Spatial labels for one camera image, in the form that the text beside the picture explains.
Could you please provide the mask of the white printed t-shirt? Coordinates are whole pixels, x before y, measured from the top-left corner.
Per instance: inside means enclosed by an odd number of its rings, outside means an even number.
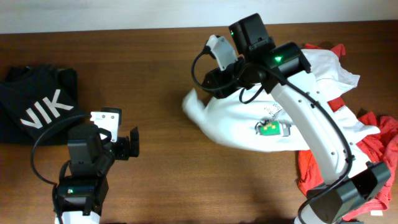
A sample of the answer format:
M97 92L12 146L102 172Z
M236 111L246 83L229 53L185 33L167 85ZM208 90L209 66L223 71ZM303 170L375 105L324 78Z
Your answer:
M328 102L357 87L360 76L345 70L333 51L305 49L317 85ZM217 144L250 151L306 151L308 145L292 119L271 95L259 90L237 90L224 99L211 98L207 105L191 90L183 99L184 113Z

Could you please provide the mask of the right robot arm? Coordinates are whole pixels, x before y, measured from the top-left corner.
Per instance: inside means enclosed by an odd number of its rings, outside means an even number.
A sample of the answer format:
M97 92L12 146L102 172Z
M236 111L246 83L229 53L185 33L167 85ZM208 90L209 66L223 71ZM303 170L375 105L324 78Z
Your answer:
M346 137L296 43L276 45L259 14L235 22L229 32L232 41L219 35L206 41L202 52L218 67L205 75L200 88L224 98L260 83L300 131L323 178L308 191L295 222L341 223L381 191L391 177L388 166L372 162Z

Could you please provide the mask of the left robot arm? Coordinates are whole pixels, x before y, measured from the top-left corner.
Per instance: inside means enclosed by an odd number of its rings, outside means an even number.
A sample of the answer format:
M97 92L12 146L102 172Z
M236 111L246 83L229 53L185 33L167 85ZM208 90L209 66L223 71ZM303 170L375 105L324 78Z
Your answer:
M89 124L69 130L70 159L60 169L52 193L55 223L100 222L111 166L140 153L137 127L129 136L118 136L121 116L119 108L102 108L91 112Z

